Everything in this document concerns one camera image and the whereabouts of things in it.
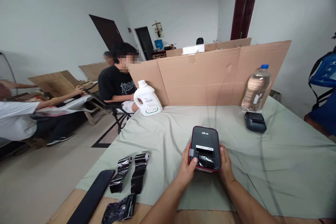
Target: white fabric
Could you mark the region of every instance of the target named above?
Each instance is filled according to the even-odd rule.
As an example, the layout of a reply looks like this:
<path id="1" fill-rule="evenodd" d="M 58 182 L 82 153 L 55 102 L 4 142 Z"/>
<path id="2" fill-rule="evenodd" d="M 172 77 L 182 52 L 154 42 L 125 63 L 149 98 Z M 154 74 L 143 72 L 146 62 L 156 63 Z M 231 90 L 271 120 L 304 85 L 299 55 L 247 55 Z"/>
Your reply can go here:
<path id="1" fill-rule="evenodd" d="M 36 131 L 33 114 L 39 102 L 0 101 L 0 137 L 20 141 L 31 137 Z"/>
<path id="2" fill-rule="evenodd" d="M 134 111 L 132 110 L 132 105 L 133 105 L 134 101 L 132 100 L 128 100 L 128 101 L 124 101 L 121 104 L 121 107 L 127 112 L 127 113 L 134 113 Z M 120 113 L 123 113 L 122 110 L 117 108 L 117 111 Z"/>
<path id="3" fill-rule="evenodd" d="M 56 117 L 61 116 L 64 114 L 71 114 L 78 111 L 88 111 L 91 112 L 88 109 L 83 108 L 83 104 L 87 102 L 88 100 L 91 100 L 92 97 L 90 95 L 84 95 L 81 98 L 72 100 L 65 104 L 62 107 L 47 107 L 38 110 L 35 114 L 41 117 Z"/>
<path id="4" fill-rule="evenodd" d="M 267 131 L 249 131 L 239 106 L 167 106 L 159 114 L 132 116 L 76 188 L 88 190 L 99 172 L 117 170 L 118 160 L 148 152 L 137 202 L 154 205 L 177 175 L 183 149 L 196 125 L 215 128 L 244 188 L 272 215 L 336 217 L 336 144 L 273 98 L 262 110 Z M 121 193 L 130 194 L 134 162 Z M 234 210 L 217 174 L 195 171 L 179 209 Z"/>

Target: doorway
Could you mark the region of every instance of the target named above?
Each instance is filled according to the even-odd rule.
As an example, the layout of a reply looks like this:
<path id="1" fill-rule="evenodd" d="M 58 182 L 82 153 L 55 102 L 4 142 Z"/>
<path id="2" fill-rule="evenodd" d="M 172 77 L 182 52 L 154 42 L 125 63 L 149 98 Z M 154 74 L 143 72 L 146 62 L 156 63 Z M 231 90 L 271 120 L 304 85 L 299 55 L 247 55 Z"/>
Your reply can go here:
<path id="1" fill-rule="evenodd" d="M 231 40 L 247 38 L 255 0 L 236 0 Z"/>
<path id="2" fill-rule="evenodd" d="M 154 52 L 154 47 L 147 26 L 137 28 L 135 29 L 135 32 L 138 36 L 146 60 L 152 60 L 153 59 L 152 52 Z"/>
<path id="3" fill-rule="evenodd" d="M 115 42 L 123 42 L 123 39 L 114 21 L 102 17 L 100 18 L 97 16 L 93 16 L 90 14 L 89 16 L 92 19 L 95 27 L 97 28 L 109 51 L 112 51 L 113 44 Z"/>

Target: wooden table edge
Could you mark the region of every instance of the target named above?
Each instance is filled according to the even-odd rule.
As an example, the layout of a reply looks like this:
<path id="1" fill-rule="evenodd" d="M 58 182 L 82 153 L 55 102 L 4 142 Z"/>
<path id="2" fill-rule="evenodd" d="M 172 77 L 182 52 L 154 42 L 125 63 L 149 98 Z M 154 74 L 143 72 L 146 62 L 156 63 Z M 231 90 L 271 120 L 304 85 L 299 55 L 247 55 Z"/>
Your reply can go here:
<path id="1" fill-rule="evenodd" d="M 75 209 L 85 196 L 86 191 L 80 189 L 74 189 L 70 195 L 65 199 L 57 211 L 48 220 L 47 224 L 64 224 L 67 223 Z M 101 219 L 104 215 L 106 206 L 109 203 L 118 202 L 118 199 L 103 197 L 97 206 L 90 224 L 101 223 Z M 127 224 L 138 224 L 151 209 L 151 205 L 137 203 L 135 207 L 135 213 L 132 219 L 124 221 Z M 293 218 L 275 216 L 279 223 L 286 224 L 335 224 L 334 219 L 322 218 L 320 219 L 308 219 L 308 218 Z M 231 211 L 216 211 L 216 210 L 179 210 L 175 217 L 175 224 L 185 223 L 241 223 L 236 212 Z"/>

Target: cable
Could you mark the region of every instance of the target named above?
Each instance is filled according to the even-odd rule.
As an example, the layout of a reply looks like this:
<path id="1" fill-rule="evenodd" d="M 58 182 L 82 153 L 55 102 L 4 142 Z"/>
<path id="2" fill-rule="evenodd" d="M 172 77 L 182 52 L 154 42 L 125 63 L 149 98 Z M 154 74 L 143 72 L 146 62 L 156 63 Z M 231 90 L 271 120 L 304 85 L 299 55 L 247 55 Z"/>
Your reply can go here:
<path id="1" fill-rule="evenodd" d="M 7 62 L 7 65 L 8 65 L 8 67 L 9 67 L 9 70 L 10 70 L 11 74 L 12 74 L 14 83 L 16 83 L 16 79 L 15 79 L 15 76 L 14 76 L 14 72 L 13 72 L 12 67 L 10 66 L 10 63 L 8 62 L 6 56 L 5 56 L 2 52 L 0 52 L 0 55 L 1 55 L 1 54 L 3 55 L 3 57 L 5 58 L 5 60 L 6 60 L 6 62 Z"/>

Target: wooden door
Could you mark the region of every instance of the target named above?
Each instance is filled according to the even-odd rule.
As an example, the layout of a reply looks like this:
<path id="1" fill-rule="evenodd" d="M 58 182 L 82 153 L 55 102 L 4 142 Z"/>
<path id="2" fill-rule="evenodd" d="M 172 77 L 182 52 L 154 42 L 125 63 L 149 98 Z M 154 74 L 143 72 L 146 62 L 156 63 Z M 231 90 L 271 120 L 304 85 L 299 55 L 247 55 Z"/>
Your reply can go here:
<path id="1" fill-rule="evenodd" d="M 115 42 L 123 42 L 114 21 L 89 15 L 107 48 L 111 51 Z"/>
<path id="2" fill-rule="evenodd" d="M 247 38 L 255 0 L 236 0 L 231 40 Z"/>

